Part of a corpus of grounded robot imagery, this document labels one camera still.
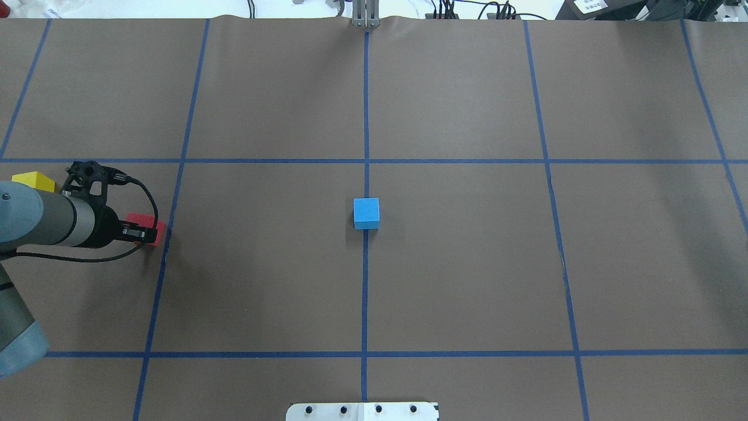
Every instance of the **metal clamp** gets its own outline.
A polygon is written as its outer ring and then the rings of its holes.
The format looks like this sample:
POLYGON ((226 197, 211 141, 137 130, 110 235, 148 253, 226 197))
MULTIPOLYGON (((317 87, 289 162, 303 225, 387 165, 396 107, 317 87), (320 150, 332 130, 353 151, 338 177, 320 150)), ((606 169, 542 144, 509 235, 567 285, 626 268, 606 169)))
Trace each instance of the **metal clamp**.
POLYGON ((379 0, 353 0, 351 23, 357 28, 379 26, 379 0))
POLYGON ((435 402, 294 404, 286 421, 439 421, 435 402))

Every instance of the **wire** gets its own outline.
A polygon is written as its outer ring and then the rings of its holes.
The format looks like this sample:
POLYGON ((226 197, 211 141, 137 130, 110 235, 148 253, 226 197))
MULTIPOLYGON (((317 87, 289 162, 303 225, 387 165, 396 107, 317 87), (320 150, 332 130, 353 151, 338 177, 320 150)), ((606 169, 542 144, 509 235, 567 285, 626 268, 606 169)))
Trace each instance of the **wire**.
MULTIPOLYGON (((153 199, 153 195, 150 194, 150 191, 148 191, 148 188, 145 187, 145 184, 141 183, 140 180, 128 176, 127 181, 139 186, 141 189, 143 189, 143 191, 145 192, 145 195, 148 196, 150 205, 153 206, 153 226, 151 227, 151 229, 157 229, 157 227, 159 226, 159 208, 156 206, 156 200, 153 199)), ((137 246, 133 247, 132 249, 124 253, 121 253, 119 255, 112 256, 112 257, 107 257, 107 258, 76 258, 76 257, 47 255, 43 253, 30 253, 30 252, 15 252, 11 255, 11 257, 47 258, 49 260, 74 261, 75 263, 103 263, 106 261, 114 261, 114 260, 119 260, 121 258, 127 257, 131 255, 132 253, 137 252, 138 250, 145 247, 145 244, 146 243, 143 241, 139 243, 137 246)))
POLYGON ((703 0, 703 3, 701 3, 699 14, 696 15, 696 20, 701 20, 701 14, 704 13, 704 8, 706 7, 706 3, 707 3, 707 0, 703 0))
POLYGON ((438 10, 434 0, 431 0, 431 4, 434 6, 434 19, 458 19, 455 14, 455 0, 439 0, 438 10))
POLYGON ((481 3, 481 4, 483 4, 483 9, 481 9, 481 10, 480 10, 480 13, 478 13, 478 20, 480 20, 480 18, 482 18, 482 17, 483 17, 483 12, 485 12, 485 9, 486 9, 486 8, 487 8, 488 6, 496 6, 496 16, 497 16, 497 17, 499 16, 499 7, 501 7, 501 4, 498 4, 498 3, 497 3, 497 2, 495 2, 495 1, 490 1, 490 2, 488 2, 488 3, 481 3))
POLYGON ((473 4, 486 4, 484 1, 474 1, 474 0, 457 0, 460 3, 473 3, 473 4))
POLYGON ((501 8, 501 12, 497 13, 494 19, 508 19, 508 15, 513 13, 517 13, 517 9, 507 1, 501 8))
POLYGON ((548 20, 548 19, 545 19, 543 16, 536 15, 534 13, 514 13, 511 15, 508 15, 505 19, 514 19, 515 16, 534 16, 534 17, 539 17, 540 19, 543 19, 543 20, 548 20))

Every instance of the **black cable bundle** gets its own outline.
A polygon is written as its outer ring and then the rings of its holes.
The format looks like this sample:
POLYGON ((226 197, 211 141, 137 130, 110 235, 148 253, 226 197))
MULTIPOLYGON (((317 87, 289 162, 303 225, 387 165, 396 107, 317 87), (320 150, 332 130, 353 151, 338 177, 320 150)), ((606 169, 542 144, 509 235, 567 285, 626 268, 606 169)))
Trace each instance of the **black cable bundle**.
POLYGON ((501 20, 514 20, 517 19, 517 16, 534 16, 543 20, 545 19, 543 16, 536 15, 534 13, 517 13, 517 8, 512 6, 508 1, 506 1, 504 4, 499 4, 497 1, 489 1, 488 3, 483 3, 482 1, 474 1, 474 0, 459 0, 464 3, 473 3, 473 4, 483 4, 483 9, 480 10, 480 14, 478 14, 478 19, 483 17, 483 13, 485 12, 485 9, 488 8, 488 6, 496 6, 496 17, 494 19, 501 19, 501 20))
POLYGON ((431 4, 434 6, 434 19, 457 19, 455 1, 439 0, 439 11, 437 12, 436 3, 434 3, 434 0, 431 0, 431 4))

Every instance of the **yellow block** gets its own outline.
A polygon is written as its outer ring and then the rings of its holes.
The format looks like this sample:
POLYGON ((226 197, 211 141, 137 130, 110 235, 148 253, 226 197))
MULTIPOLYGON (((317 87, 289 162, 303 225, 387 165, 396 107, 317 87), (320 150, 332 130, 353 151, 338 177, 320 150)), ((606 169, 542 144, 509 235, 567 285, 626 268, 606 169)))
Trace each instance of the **yellow block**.
POLYGON ((16 174, 11 178, 11 180, 33 187, 37 190, 44 190, 45 192, 51 193, 55 192, 55 181, 38 171, 16 174))

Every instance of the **blue tape line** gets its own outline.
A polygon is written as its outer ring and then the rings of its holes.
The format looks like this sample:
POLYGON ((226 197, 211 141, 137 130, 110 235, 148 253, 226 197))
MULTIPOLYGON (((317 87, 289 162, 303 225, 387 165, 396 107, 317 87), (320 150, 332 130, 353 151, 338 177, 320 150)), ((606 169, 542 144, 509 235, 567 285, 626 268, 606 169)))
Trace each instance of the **blue tape line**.
POLYGON ((564 159, 550 158, 552 164, 666 164, 666 165, 693 165, 693 164, 721 164, 721 160, 607 160, 607 159, 564 159))
MULTIPOLYGON (((368 358, 515 358, 574 357, 573 350, 516 351, 368 351, 368 358)), ((675 348, 675 349, 588 349, 581 357, 647 357, 689 355, 748 355, 748 348, 675 348)), ((154 351, 149 359, 283 359, 283 358, 360 358, 360 351, 154 351)), ((144 352, 130 351, 50 351, 46 358, 143 358, 144 352)))
POLYGON ((720 134, 717 131, 717 125, 714 123, 714 117, 711 114, 711 108, 709 107, 709 102, 706 99, 706 94, 704 93, 704 87, 702 86, 701 78, 699 78, 699 71, 696 69, 696 61, 694 61, 693 59, 693 51, 691 51, 691 42, 688 39, 686 22, 683 19, 681 19, 681 31, 683 31, 683 40, 686 43, 686 51, 688 52, 688 61, 691 63, 693 79, 696 81, 696 87, 699 89, 699 96, 701 96, 702 98, 704 110, 706 111, 706 116, 709 119, 709 126, 711 127, 712 134, 714 135, 714 141, 717 143, 717 149, 720 151, 720 157, 722 158, 722 163, 725 166, 725 173, 727 174, 727 179, 730 183, 730 189, 732 189, 732 196, 735 198, 735 204, 738 206, 738 212, 740 213, 741 220, 743 221, 743 229, 745 230, 746 234, 748 234, 748 218, 746 218, 746 212, 743 209, 741 195, 740 193, 738 193, 738 188, 735 186, 735 180, 732 178, 730 164, 727 160, 727 155, 725 154, 725 148, 722 146, 722 140, 720 139, 720 134))
MULTIPOLYGON (((149 164, 365 164, 358 158, 0 158, 0 163, 71 163, 72 161, 97 161, 99 163, 149 163, 149 164)), ((369 164, 545 164, 542 158, 381 158, 370 159, 369 164)), ((598 158, 549 158, 551 164, 643 164, 643 165, 722 165, 722 160, 639 160, 598 158)), ((731 164, 748 164, 748 160, 728 160, 731 164)))
POLYGON ((368 365, 369 353, 369 230, 364 230, 363 275, 361 276, 361 401, 366 402, 369 393, 368 365))
POLYGON ((205 27, 203 28, 203 42, 200 45, 200 57, 197 60, 197 71, 194 77, 194 86, 192 88, 192 98, 190 100, 189 114, 187 116, 187 125, 185 127, 185 137, 182 144, 182 156, 180 159, 180 167, 177 172, 177 182, 174 186, 174 196, 171 200, 171 214, 169 215, 169 224, 166 231, 166 239, 164 241, 164 253, 161 257, 161 267, 159 269, 159 280, 156 283, 156 293, 153 297, 153 309, 150 316, 150 324, 148 326, 148 337, 145 345, 145 355, 143 356, 143 366, 141 367, 141 378, 138 383, 138 393, 135 397, 135 409, 132 413, 133 421, 138 421, 140 417, 141 404, 143 402, 143 392, 145 390, 145 380, 148 376, 148 363, 150 359, 150 351, 153 346, 153 335, 156 331, 156 319, 159 315, 159 304, 161 302, 161 292, 164 285, 164 275, 166 274, 166 258, 169 254, 169 246, 171 245, 171 234, 174 228, 174 216, 177 213, 177 204, 179 202, 180 190, 182 187, 182 176, 185 168, 185 158, 187 156, 187 149, 189 147, 189 135, 192 126, 192 117, 194 114, 194 106, 197 102, 197 92, 200 88, 200 74, 203 69, 203 60, 205 59, 205 48, 208 41, 208 31, 210 29, 210 19, 205 19, 205 27))
POLYGON ((573 357, 574 351, 370 351, 370 358, 573 357))
POLYGON ((34 70, 37 68, 39 56, 42 55, 42 48, 44 47, 44 41, 46 41, 50 26, 52 26, 52 20, 47 19, 47 24, 44 26, 44 32, 42 32, 42 37, 39 40, 39 46, 37 46, 37 52, 34 54, 34 60, 31 61, 31 67, 28 69, 26 80, 23 82, 23 88, 21 88, 21 94, 18 96, 18 101, 16 102, 16 108, 13 110, 13 115, 10 117, 10 123, 7 126, 5 138, 2 141, 2 146, 0 146, 0 158, 5 155, 5 149, 7 149, 7 144, 10 142, 10 135, 13 134, 13 127, 16 125, 18 113, 21 111, 23 99, 26 97, 26 91, 28 91, 28 84, 31 83, 31 77, 34 75, 34 70))
POLYGON ((143 358, 144 352, 128 351, 50 351, 47 358, 143 358))
POLYGON ((151 358, 359 358, 359 351, 152 352, 151 358))
POLYGON ((73 161, 96 161, 98 163, 161 164, 179 163, 179 158, 3 158, 0 163, 72 163, 73 161))
POLYGON ((476 158, 476 159, 459 159, 459 158, 384 158, 384 159, 373 159, 370 160, 372 164, 542 164, 545 161, 542 159, 533 158, 518 158, 518 159, 491 159, 491 158, 476 158))
POLYGON ((360 159, 315 158, 187 158, 185 163, 198 164, 362 164, 360 159))
POLYGON ((580 355, 582 355, 583 357, 645 357, 655 355, 748 355, 748 349, 612 349, 580 351, 580 355))
POLYGON ((369 197, 369 32, 364 32, 364 197, 369 197))
MULTIPOLYGON (((369 32, 364 32, 364 197, 369 197, 369 32)), ((361 262, 361 401, 367 402, 369 392, 369 231, 364 230, 363 258, 361 262)))
POLYGON ((538 82, 535 75, 535 62, 533 60, 533 48, 530 42, 530 30, 527 27, 527 21, 522 21, 524 26, 524 39, 527 44, 527 60, 530 65, 530 78, 533 82, 533 96, 535 97, 535 111, 538 117, 538 128, 540 132, 540 144, 543 149, 543 159, 545 160, 545 177, 548 182, 548 195, 551 198, 551 210, 554 216, 554 228, 556 229, 556 243, 561 256, 563 271, 563 283, 566 293, 566 311, 568 313, 568 324, 571 331, 571 344, 574 347, 574 362, 577 367, 577 383, 579 385, 579 396, 582 404, 582 415, 585 421, 589 421, 589 407, 587 405, 587 393, 584 386, 584 373, 582 371, 582 359, 579 355, 579 340, 577 339, 577 325, 574 320, 574 304, 571 301, 571 287, 568 282, 568 271, 566 270, 566 254, 563 249, 563 238, 561 236, 561 225, 559 223, 558 207, 556 206, 556 193, 554 192, 553 176, 551 174, 551 162, 548 159, 548 144, 545 141, 545 125, 543 124, 543 114, 540 108, 540 94, 538 92, 538 82))

